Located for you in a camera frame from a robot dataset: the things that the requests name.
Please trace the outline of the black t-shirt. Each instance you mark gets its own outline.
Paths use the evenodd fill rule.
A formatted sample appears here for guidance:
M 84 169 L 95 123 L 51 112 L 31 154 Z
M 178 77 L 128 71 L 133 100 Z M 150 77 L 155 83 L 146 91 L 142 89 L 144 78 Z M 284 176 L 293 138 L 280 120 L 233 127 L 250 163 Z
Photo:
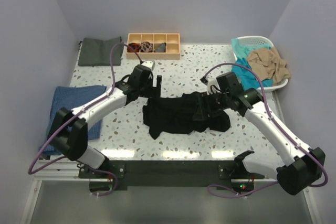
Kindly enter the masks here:
M 156 140 L 162 132 L 190 134 L 206 129 L 226 132 L 231 123 L 228 114 L 220 110 L 218 115 L 195 120 L 197 100 L 202 94 L 193 92 L 178 98 L 149 98 L 143 106 L 143 123 L 149 127 L 149 135 Z

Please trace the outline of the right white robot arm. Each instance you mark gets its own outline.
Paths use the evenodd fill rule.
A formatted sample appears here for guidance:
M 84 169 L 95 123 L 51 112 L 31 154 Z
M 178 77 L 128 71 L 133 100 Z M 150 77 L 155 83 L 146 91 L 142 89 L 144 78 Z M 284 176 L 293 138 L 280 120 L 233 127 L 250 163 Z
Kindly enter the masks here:
M 326 158 L 324 151 L 319 147 L 312 149 L 293 134 L 273 113 L 266 97 L 258 90 L 244 90 L 233 72 L 215 79 L 203 77 L 201 82 L 207 90 L 197 96 L 195 121 L 231 109 L 259 129 L 282 159 L 283 166 L 273 167 L 252 157 L 252 150 L 245 151 L 234 159 L 237 177 L 246 178 L 250 174 L 267 176 L 275 179 L 290 195 L 296 195 L 321 178 Z

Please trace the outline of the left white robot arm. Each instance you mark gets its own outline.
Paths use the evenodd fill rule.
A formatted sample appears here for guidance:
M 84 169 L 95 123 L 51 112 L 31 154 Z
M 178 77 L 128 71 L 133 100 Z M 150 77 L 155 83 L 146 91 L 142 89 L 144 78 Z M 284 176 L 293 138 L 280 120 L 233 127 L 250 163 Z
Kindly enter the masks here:
M 48 137 L 50 145 L 71 161 L 90 167 L 97 178 L 108 174 L 108 158 L 88 145 L 88 131 L 105 116 L 143 98 L 158 98 L 162 77 L 153 86 L 155 62 L 147 60 L 134 67 L 127 81 L 120 80 L 102 95 L 71 110 L 60 109 L 53 120 Z

